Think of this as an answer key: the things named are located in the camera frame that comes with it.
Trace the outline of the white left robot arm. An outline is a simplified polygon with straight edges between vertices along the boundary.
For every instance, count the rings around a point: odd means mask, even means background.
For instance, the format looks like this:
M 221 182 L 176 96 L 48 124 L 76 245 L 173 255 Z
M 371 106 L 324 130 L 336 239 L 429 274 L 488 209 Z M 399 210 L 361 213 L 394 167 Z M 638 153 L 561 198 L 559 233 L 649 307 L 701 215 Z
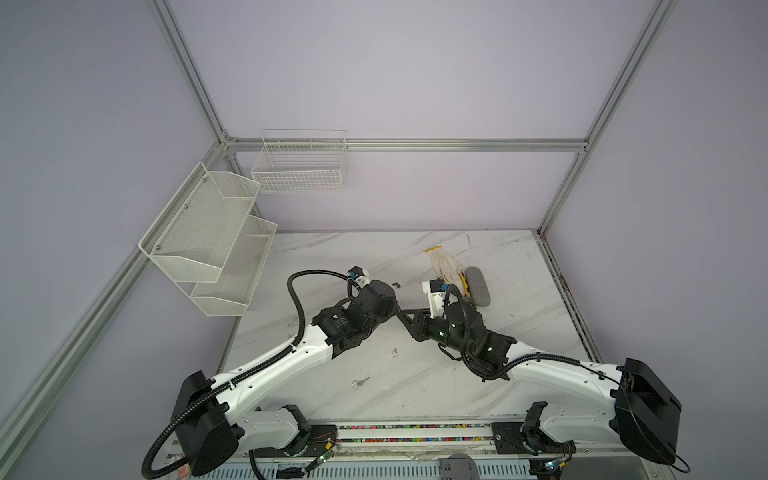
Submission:
M 305 450 L 312 427 L 295 405 L 264 411 L 259 404 L 289 380 L 359 346 L 394 317 L 394 290 L 379 280 L 346 280 L 348 292 L 336 304 L 306 318 L 295 289 L 295 337 L 233 370 L 212 377 L 188 376 L 180 387 L 170 422 L 151 445 L 141 466 L 146 479 L 182 467 L 206 475 L 237 453 L 275 449 L 289 456 Z

